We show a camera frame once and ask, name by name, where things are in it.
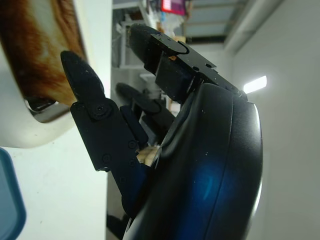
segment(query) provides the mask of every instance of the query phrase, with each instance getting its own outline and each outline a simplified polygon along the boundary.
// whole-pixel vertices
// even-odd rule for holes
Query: teal plastic container
[[[26,222],[26,209],[10,155],[0,148],[0,240],[14,240]]]

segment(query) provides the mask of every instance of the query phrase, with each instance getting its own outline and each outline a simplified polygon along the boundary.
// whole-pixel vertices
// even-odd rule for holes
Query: ceiling light
[[[264,88],[265,86],[267,86],[267,77],[266,76],[262,76],[256,80],[253,80],[251,82],[248,82],[247,84],[244,85],[243,87],[243,91],[246,94],[252,93],[254,91],[257,91],[259,89]]]

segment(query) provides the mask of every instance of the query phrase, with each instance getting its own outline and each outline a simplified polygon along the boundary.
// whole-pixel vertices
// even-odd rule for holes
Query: white wall
[[[224,51],[223,44],[190,45],[195,51],[216,65],[216,71],[229,82],[233,77],[233,56]]]
[[[268,80],[248,95],[270,159],[263,237],[252,239],[320,239],[319,23],[319,0],[286,0],[234,58],[237,87]]]

